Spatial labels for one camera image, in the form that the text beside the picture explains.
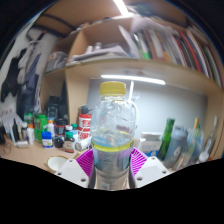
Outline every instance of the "white wall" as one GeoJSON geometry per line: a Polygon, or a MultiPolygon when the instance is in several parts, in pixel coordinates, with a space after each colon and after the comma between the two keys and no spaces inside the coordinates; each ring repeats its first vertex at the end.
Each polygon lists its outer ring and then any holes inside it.
{"type": "MultiPolygon", "coordinates": [[[[22,30],[22,32],[20,32],[16,37],[15,43],[8,56],[6,57],[4,64],[2,65],[0,70],[0,89],[2,87],[2,83],[5,81],[5,78],[7,76],[12,58],[19,55],[20,50],[26,47],[29,43],[29,39],[26,37],[26,33],[33,25],[33,23],[38,19],[39,15],[40,14],[37,14],[35,17],[33,17],[30,24],[24,30],[22,30]]],[[[9,93],[9,95],[5,98],[4,103],[0,102],[0,115],[2,115],[3,111],[9,111],[10,109],[12,110],[12,112],[16,112],[16,96],[13,97],[11,93],[9,93]]]]}
{"type": "MultiPolygon", "coordinates": [[[[89,109],[100,103],[100,83],[106,81],[126,83],[126,98],[128,98],[130,81],[91,79],[87,101],[89,109]]],[[[139,138],[143,131],[163,132],[168,117],[175,119],[175,125],[181,125],[185,128],[192,128],[195,117],[198,117],[201,128],[203,127],[207,106],[207,98],[205,96],[177,87],[143,82],[134,83],[135,95],[140,95],[139,99],[135,100],[140,113],[140,123],[136,130],[135,138],[139,138]]]]}

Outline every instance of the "blue bottle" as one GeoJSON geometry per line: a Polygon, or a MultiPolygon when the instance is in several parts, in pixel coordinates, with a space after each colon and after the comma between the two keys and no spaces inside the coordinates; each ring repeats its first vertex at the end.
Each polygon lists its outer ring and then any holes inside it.
{"type": "Polygon", "coordinates": [[[51,132],[42,132],[42,144],[44,148],[53,148],[51,132]]]}

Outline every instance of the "bottle cap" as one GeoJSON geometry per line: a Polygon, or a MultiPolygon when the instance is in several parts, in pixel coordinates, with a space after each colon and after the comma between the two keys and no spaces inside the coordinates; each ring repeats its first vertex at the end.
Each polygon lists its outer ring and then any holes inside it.
{"type": "Polygon", "coordinates": [[[65,137],[73,138],[73,133],[70,132],[70,131],[69,132],[66,132],[65,137]]]}
{"type": "Polygon", "coordinates": [[[41,133],[41,135],[42,135],[42,138],[43,139],[45,139],[45,138],[51,138],[51,132],[49,132],[49,131],[43,131],[41,133]]]}
{"type": "Polygon", "coordinates": [[[71,125],[66,125],[65,129],[71,131],[72,130],[72,126],[71,125]]]}
{"type": "Polygon", "coordinates": [[[100,84],[100,95],[125,95],[126,84],[123,82],[103,82],[100,84]]]}
{"type": "Polygon", "coordinates": [[[209,154],[207,152],[202,152],[199,156],[200,162],[206,162],[208,160],[209,154]]]}
{"type": "Polygon", "coordinates": [[[77,128],[78,125],[77,125],[77,124],[72,124],[72,127],[73,127],[73,128],[77,128]]]}
{"type": "Polygon", "coordinates": [[[62,138],[58,137],[54,139],[54,146],[57,148],[62,148],[64,144],[64,141],[62,138]]]}
{"type": "Polygon", "coordinates": [[[22,127],[23,127],[23,128],[27,128],[27,122],[25,122],[25,121],[22,122],[22,127]]]}
{"type": "Polygon", "coordinates": [[[65,126],[65,125],[67,125],[67,120],[66,119],[62,119],[62,118],[58,118],[58,119],[55,119],[55,124],[56,125],[65,126]]]}

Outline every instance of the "jar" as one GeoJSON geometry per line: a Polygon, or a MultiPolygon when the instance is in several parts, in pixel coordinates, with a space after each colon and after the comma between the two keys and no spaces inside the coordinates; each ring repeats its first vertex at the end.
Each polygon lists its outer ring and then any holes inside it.
{"type": "Polygon", "coordinates": [[[74,153],[75,152],[75,139],[73,138],[72,132],[66,132],[64,149],[66,152],[74,153]]]}

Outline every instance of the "book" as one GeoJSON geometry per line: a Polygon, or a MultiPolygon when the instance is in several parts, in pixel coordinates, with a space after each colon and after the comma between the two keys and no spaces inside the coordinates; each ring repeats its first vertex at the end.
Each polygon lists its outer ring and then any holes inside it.
{"type": "Polygon", "coordinates": [[[142,33],[138,32],[137,35],[138,35],[138,39],[139,39],[139,42],[140,42],[140,46],[141,46],[141,49],[142,49],[144,59],[150,59],[149,58],[149,53],[148,53],[148,50],[147,50],[147,46],[145,44],[142,33]]]}
{"type": "Polygon", "coordinates": [[[208,44],[208,41],[204,34],[201,33],[196,27],[188,27],[189,31],[193,33],[198,39],[200,39],[204,44],[208,44]]]}
{"type": "Polygon", "coordinates": [[[183,58],[184,67],[188,67],[188,66],[187,66],[187,62],[186,62],[186,59],[185,59],[185,57],[184,57],[184,53],[183,53],[183,51],[182,51],[182,49],[181,49],[180,44],[178,43],[177,39],[176,39],[174,36],[173,36],[173,38],[174,38],[174,40],[176,41],[176,44],[177,44],[177,46],[178,46],[178,48],[179,48],[179,51],[180,51],[180,53],[181,53],[181,56],[182,56],[182,58],[183,58]]]}
{"type": "Polygon", "coordinates": [[[177,45],[177,42],[175,41],[174,36],[173,35],[170,35],[170,37],[171,37],[171,41],[173,42],[174,48],[176,49],[176,52],[178,54],[178,57],[179,57],[179,59],[181,61],[182,66],[186,67],[185,62],[184,62],[184,59],[183,59],[183,56],[182,56],[182,54],[180,52],[180,49],[179,49],[179,47],[177,45]]]}
{"type": "Polygon", "coordinates": [[[134,34],[134,41],[135,41],[135,43],[136,43],[136,45],[137,45],[137,48],[138,48],[138,52],[139,52],[140,58],[143,59],[143,58],[144,58],[143,50],[142,50],[142,47],[141,47],[141,45],[140,45],[140,41],[139,41],[139,37],[138,37],[138,34],[137,34],[137,33],[134,34]]]}
{"type": "Polygon", "coordinates": [[[189,30],[187,30],[187,35],[189,36],[189,38],[191,39],[191,41],[195,45],[195,48],[196,48],[196,50],[199,54],[199,57],[200,57],[201,62],[202,62],[202,67],[203,67],[203,70],[204,70],[204,74],[209,78],[208,69],[207,69],[204,57],[202,55],[201,49],[198,45],[198,42],[195,40],[194,36],[192,35],[192,33],[189,30]]]}
{"type": "Polygon", "coordinates": [[[187,54],[189,56],[189,59],[190,59],[190,63],[191,63],[191,68],[194,69],[194,70],[197,70],[197,66],[196,66],[196,63],[194,61],[194,57],[190,51],[190,48],[188,47],[187,43],[185,42],[185,40],[183,39],[183,37],[180,36],[180,41],[181,43],[183,44],[183,46],[185,47],[186,51],[187,51],[187,54]]]}
{"type": "Polygon", "coordinates": [[[192,49],[193,49],[193,51],[195,53],[196,59],[198,61],[199,67],[200,67],[200,72],[203,73],[203,74],[205,74],[204,68],[203,68],[203,65],[202,65],[201,58],[200,58],[200,56],[198,54],[198,51],[195,48],[195,45],[193,44],[193,41],[190,39],[190,37],[186,33],[185,33],[185,36],[186,36],[188,42],[190,43],[190,45],[191,45],[191,47],[192,47],[192,49]]]}
{"type": "Polygon", "coordinates": [[[151,49],[149,47],[149,44],[148,44],[148,42],[146,40],[146,37],[145,37],[145,34],[144,34],[143,30],[141,30],[141,34],[142,34],[142,38],[144,40],[144,43],[146,45],[146,48],[147,48],[147,51],[148,51],[148,54],[149,54],[149,59],[152,59],[152,52],[151,52],[151,49]]]}
{"type": "Polygon", "coordinates": [[[193,50],[191,44],[189,43],[187,37],[184,35],[184,33],[183,33],[182,31],[180,32],[180,35],[181,35],[181,37],[183,38],[184,42],[187,44],[188,48],[190,49],[190,52],[191,52],[191,54],[192,54],[192,56],[193,56],[193,60],[194,60],[194,62],[195,62],[195,64],[196,64],[196,70],[198,70],[198,71],[201,72],[201,68],[200,68],[198,59],[197,59],[197,57],[196,57],[196,55],[195,55],[195,53],[194,53],[194,50],[193,50]]]}
{"type": "Polygon", "coordinates": [[[157,38],[158,38],[158,40],[159,40],[159,42],[160,42],[160,44],[161,44],[164,59],[166,60],[166,62],[170,62],[170,57],[169,57],[169,55],[168,55],[167,52],[166,52],[164,43],[163,43],[163,41],[161,40],[161,37],[160,37],[159,32],[156,31],[155,33],[156,33],[156,36],[157,36],[157,38]]]}
{"type": "Polygon", "coordinates": [[[161,38],[161,40],[163,42],[163,45],[164,45],[164,47],[166,49],[166,52],[169,55],[170,62],[172,62],[174,64],[177,64],[177,61],[176,61],[176,59],[174,57],[173,51],[172,51],[172,49],[171,49],[171,47],[170,47],[170,45],[169,45],[169,43],[167,41],[167,38],[166,38],[165,34],[160,32],[159,35],[160,35],[160,38],[161,38]]]}
{"type": "Polygon", "coordinates": [[[215,60],[213,59],[213,56],[212,56],[209,48],[207,46],[204,46],[203,49],[204,49],[205,54],[207,55],[208,62],[210,64],[210,66],[211,66],[211,69],[212,69],[212,72],[213,72],[213,75],[214,75],[216,83],[221,88],[223,88],[222,80],[221,80],[221,77],[220,77],[220,74],[219,74],[219,71],[218,71],[218,67],[217,67],[217,65],[215,63],[215,60]]]}
{"type": "Polygon", "coordinates": [[[184,58],[186,60],[187,67],[194,69],[194,66],[192,65],[190,56],[188,55],[188,52],[187,52],[187,49],[186,49],[184,43],[182,42],[182,40],[180,39],[180,37],[178,37],[176,35],[174,37],[175,37],[176,41],[178,42],[178,44],[179,44],[179,46],[180,46],[180,48],[181,48],[181,50],[182,50],[182,52],[184,54],[184,58]]]}
{"type": "Polygon", "coordinates": [[[180,57],[179,57],[179,54],[178,54],[178,52],[177,52],[177,50],[176,50],[176,48],[175,48],[175,45],[174,45],[174,43],[173,43],[172,35],[169,34],[169,33],[166,33],[166,38],[167,38],[168,43],[169,43],[169,45],[170,45],[170,47],[171,47],[171,49],[172,49],[172,52],[173,52],[174,57],[175,57],[175,59],[176,59],[176,61],[177,61],[177,64],[178,64],[178,65],[183,65],[182,62],[181,62],[181,59],[180,59],[180,57]]]}
{"type": "Polygon", "coordinates": [[[159,60],[161,61],[164,61],[164,56],[163,56],[163,51],[162,51],[162,48],[161,48],[161,45],[160,45],[160,42],[155,34],[155,31],[154,30],[151,30],[151,29],[148,29],[148,32],[152,38],[152,42],[155,46],[155,49],[156,49],[156,54],[157,54],[157,57],[159,58],[159,60]]]}
{"type": "Polygon", "coordinates": [[[156,54],[155,46],[154,46],[154,44],[152,42],[152,38],[151,38],[149,32],[146,29],[143,29],[143,33],[144,33],[144,37],[146,39],[146,42],[149,45],[149,48],[150,48],[150,51],[151,51],[151,54],[152,54],[152,59],[159,60],[159,58],[158,58],[158,56],[156,54]]]}
{"type": "Polygon", "coordinates": [[[205,60],[206,67],[207,67],[207,69],[208,69],[208,75],[209,75],[209,78],[212,79],[212,80],[214,80],[214,77],[213,77],[213,74],[212,74],[212,70],[211,70],[210,64],[209,64],[209,62],[208,62],[208,59],[207,59],[207,57],[206,57],[206,55],[205,55],[205,52],[204,52],[204,50],[203,50],[201,44],[198,44],[198,46],[200,47],[201,53],[202,53],[203,58],[204,58],[204,60],[205,60]]]}

